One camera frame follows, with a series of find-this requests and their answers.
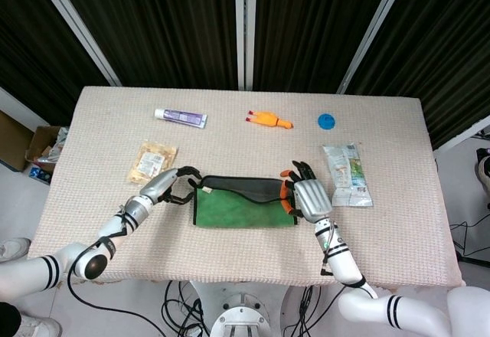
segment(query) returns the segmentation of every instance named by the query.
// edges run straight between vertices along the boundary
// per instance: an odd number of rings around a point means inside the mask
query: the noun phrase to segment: toothpaste tube
[[[201,113],[186,113],[185,111],[156,109],[155,117],[157,119],[173,121],[184,125],[194,126],[204,129],[206,125],[207,115]]]

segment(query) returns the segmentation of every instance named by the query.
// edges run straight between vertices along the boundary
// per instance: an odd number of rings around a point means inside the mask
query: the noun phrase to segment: cardboard box
[[[38,165],[46,172],[52,173],[56,164],[40,163],[38,162],[38,158],[43,155],[44,150],[48,146],[54,146],[60,128],[61,126],[38,126],[32,137],[29,149],[25,153],[25,159],[27,159],[28,162]]]
[[[25,167],[25,150],[33,132],[0,111],[0,163],[14,172]]]

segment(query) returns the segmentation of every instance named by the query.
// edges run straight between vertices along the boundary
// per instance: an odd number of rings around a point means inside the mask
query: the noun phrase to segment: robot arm
[[[437,308],[402,296],[377,298],[358,269],[337,224],[328,216],[332,205],[322,183],[306,163],[292,163],[299,175],[293,171],[284,171],[281,176],[292,179],[291,182],[286,181],[286,187],[296,193],[301,208],[293,213],[315,224],[315,236],[324,254],[321,274],[333,276],[338,282],[353,289],[344,293],[338,301],[341,314],[352,322],[379,322],[421,335],[451,336],[449,320]],[[326,270],[327,264],[331,273]]]
[[[157,175],[103,225],[97,242],[90,249],[86,245],[72,243],[52,255],[1,265],[0,301],[8,302],[56,286],[82,253],[75,264],[75,274],[85,280],[100,276],[121,244],[148,217],[153,205],[161,201],[185,204],[192,199],[193,193],[185,198],[172,195],[172,185],[183,175],[201,178],[199,171],[190,166],[173,168]]]

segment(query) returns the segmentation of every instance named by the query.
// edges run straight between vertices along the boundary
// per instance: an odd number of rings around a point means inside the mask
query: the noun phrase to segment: blue bottle cap
[[[322,129],[329,130],[335,126],[335,119],[332,115],[324,113],[318,117],[318,124]]]

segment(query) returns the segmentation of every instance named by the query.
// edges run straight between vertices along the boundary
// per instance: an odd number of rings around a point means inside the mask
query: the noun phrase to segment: table
[[[155,108],[209,115],[205,129],[153,117]],[[245,121],[248,110],[270,110],[294,129]],[[317,118],[330,113],[332,130]],[[203,175],[278,178],[291,161],[308,162],[329,195],[333,183],[321,146],[356,142],[374,201],[372,208],[335,208],[343,238],[368,282],[460,286],[443,196],[420,101],[309,93],[86,87],[30,257],[78,241],[91,244],[99,228],[139,187],[126,176],[143,141],[178,147],[175,167]],[[185,180],[175,194],[189,190]],[[159,204],[117,251],[102,281],[256,281],[329,284],[323,254],[305,221],[284,229],[202,229],[192,206]]]

